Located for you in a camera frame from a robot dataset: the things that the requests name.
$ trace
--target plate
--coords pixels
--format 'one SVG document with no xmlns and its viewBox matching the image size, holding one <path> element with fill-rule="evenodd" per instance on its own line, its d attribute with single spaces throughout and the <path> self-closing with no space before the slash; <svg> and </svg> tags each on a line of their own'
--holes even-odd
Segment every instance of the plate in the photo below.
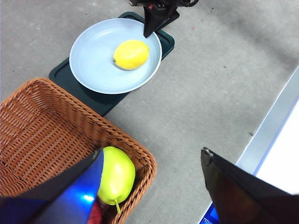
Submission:
<svg viewBox="0 0 299 224">
<path fill-rule="evenodd" d="M 74 77 L 86 88 L 105 94 L 130 92 L 144 85 L 159 68 L 162 47 L 155 33 L 145 38 L 143 28 L 143 23 L 125 18 L 89 27 L 71 48 L 70 67 Z M 115 49 L 127 40 L 140 40 L 149 47 L 148 60 L 135 70 L 122 70 L 113 62 Z"/>
</svg>

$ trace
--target gray floor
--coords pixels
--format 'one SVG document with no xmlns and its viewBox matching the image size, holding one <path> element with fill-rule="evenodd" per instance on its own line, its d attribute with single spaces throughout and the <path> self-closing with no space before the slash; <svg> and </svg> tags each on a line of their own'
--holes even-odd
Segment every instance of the gray floor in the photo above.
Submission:
<svg viewBox="0 0 299 224">
<path fill-rule="evenodd" d="M 1 99 L 47 77 L 77 36 L 127 0 L 2 0 Z M 299 2 L 203 0 L 164 30 L 175 49 L 106 118 L 156 157 L 158 173 L 127 223 L 196 224 L 210 203 L 207 146 L 236 162 L 299 63 Z"/>
</svg>

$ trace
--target tray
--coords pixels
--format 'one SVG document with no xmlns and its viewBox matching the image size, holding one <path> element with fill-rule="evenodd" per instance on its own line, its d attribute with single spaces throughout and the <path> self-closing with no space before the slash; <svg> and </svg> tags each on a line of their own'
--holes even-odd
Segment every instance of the tray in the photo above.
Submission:
<svg viewBox="0 0 299 224">
<path fill-rule="evenodd" d="M 144 23 L 144 19 L 136 13 L 126 12 L 119 18 L 129 18 Z M 166 32 L 159 30 L 156 32 L 162 46 L 162 60 L 173 50 L 174 39 Z M 67 90 L 70 94 L 81 100 L 98 114 L 105 116 L 129 93 L 109 95 L 94 92 L 81 85 L 73 76 L 69 58 L 65 59 L 50 74 L 49 79 Z"/>
</svg>

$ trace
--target brown wicker basket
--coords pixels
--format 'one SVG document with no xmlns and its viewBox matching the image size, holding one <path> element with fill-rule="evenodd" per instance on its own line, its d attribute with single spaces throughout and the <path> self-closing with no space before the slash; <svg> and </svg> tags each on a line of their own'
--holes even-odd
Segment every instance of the brown wicker basket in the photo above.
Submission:
<svg viewBox="0 0 299 224">
<path fill-rule="evenodd" d="M 104 206 L 102 223 L 122 224 L 156 175 L 155 158 L 147 149 L 48 79 L 24 83 L 1 103 L 0 117 L 0 196 L 17 196 L 95 149 L 115 146 L 132 159 L 136 179 L 120 204 L 122 213 Z"/>
</svg>

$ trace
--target lemon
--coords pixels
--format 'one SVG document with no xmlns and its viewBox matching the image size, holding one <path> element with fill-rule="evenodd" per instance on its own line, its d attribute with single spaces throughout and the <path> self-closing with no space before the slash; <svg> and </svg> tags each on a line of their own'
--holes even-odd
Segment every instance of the lemon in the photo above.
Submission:
<svg viewBox="0 0 299 224">
<path fill-rule="evenodd" d="M 116 48 L 113 58 L 118 67 L 125 70 L 133 70 L 146 62 L 149 53 L 150 49 L 144 42 L 129 40 Z"/>
</svg>

